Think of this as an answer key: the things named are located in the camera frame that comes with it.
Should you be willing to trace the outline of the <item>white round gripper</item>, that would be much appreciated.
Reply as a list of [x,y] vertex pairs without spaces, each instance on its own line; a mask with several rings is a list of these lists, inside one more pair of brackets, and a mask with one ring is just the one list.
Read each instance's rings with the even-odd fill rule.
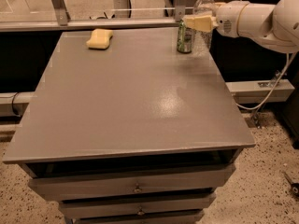
[[209,33],[218,27],[220,35],[238,37],[238,21],[242,10],[248,4],[249,1],[216,2],[215,6],[219,8],[216,18],[211,15],[186,15],[183,21],[188,28],[196,31]]

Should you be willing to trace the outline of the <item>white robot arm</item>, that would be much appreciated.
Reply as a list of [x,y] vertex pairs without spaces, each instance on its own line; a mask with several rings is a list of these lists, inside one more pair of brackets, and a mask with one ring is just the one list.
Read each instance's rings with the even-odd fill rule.
[[280,0],[276,5],[249,1],[220,3],[216,15],[185,15],[186,26],[196,31],[245,37],[279,53],[299,51],[299,0]]

